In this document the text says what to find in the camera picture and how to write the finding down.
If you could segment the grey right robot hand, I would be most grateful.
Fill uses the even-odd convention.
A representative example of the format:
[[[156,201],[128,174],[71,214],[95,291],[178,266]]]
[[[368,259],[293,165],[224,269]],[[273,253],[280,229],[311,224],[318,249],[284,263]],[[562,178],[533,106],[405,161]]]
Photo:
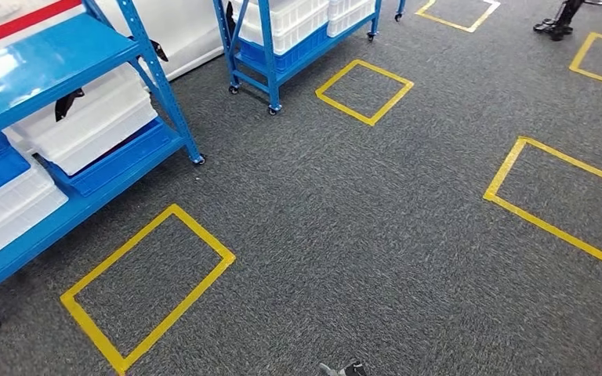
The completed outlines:
[[[330,368],[324,363],[319,363],[319,367],[328,376],[367,376],[364,364],[360,360],[355,360],[339,370]]]

